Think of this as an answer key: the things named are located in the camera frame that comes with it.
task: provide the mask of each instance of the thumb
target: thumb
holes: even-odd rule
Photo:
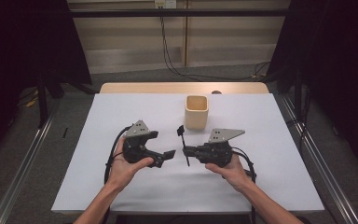
[[[143,158],[134,164],[135,170],[139,171],[140,169],[145,168],[146,166],[150,165],[153,162],[154,160],[151,157]]]

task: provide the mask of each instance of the wrist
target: wrist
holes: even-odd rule
[[[107,182],[103,186],[102,191],[105,192],[109,196],[116,196],[122,191],[122,189],[120,189],[120,187],[115,183]]]
[[[237,191],[245,196],[254,186],[255,183],[248,176],[244,176],[238,185]]]

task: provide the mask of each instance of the white table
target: white table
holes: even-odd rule
[[[176,149],[162,168],[145,168],[117,196],[118,214],[236,214],[251,205],[220,175],[190,158],[187,167],[176,129],[183,124],[187,94],[97,94],[52,211],[84,211],[103,186],[105,163],[117,134],[142,119],[158,138],[150,150]],[[324,210],[272,94],[208,95],[210,112],[203,132],[186,130],[186,144],[202,145],[212,128],[244,129],[229,141],[255,164],[256,184],[289,211]]]

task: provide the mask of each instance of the cardboard cup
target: cardboard cup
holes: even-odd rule
[[[202,95],[186,97],[185,127],[192,130],[203,130],[208,119],[208,98]]]

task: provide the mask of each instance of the metal bar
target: metal bar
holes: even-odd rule
[[[43,125],[48,120],[48,102],[46,100],[46,89],[45,89],[45,81],[43,80],[42,73],[39,73],[37,76],[37,98],[39,99],[39,126],[41,129]]]
[[[4,197],[0,202],[0,224],[4,224],[7,221],[7,218],[10,214],[11,209],[13,208],[14,203],[16,202],[17,197],[21,191],[21,188],[29,174],[29,171],[34,162],[34,158],[36,157],[37,151],[42,146],[43,141],[48,133],[48,129],[51,125],[51,122],[54,118],[54,115],[58,111],[58,107],[60,105],[60,101],[56,100],[53,103],[51,114],[48,117],[47,121],[43,125],[41,129],[39,129],[36,133],[33,143],[28,149],[27,154],[25,155],[22,164],[14,176],[9,188],[7,189]]]
[[[72,9],[74,18],[103,17],[284,17],[288,9]]]
[[[291,119],[296,118],[296,113],[294,111],[294,106],[292,101],[289,99],[287,95],[282,97],[284,105],[289,112]],[[333,197],[339,212],[341,213],[342,217],[345,219],[345,222],[348,224],[355,224],[358,223],[358,217],[354,213],[354,210],[351,206],[348,197],[345,195],[342,188],[339,186],[338,182],[334,178],[333,174],[331,173],[330,169],[327,166],[319,148],[316,146],[315,142],[313,141],[310,133],[308,130],[304,130],[304,124],[296,123],[296,129],[298,133],[301,135],[304,132],[304,143],[307,147],[307,150],[315,163],[322,179],[324,180],[325,185],[327,186],[331,196]]]

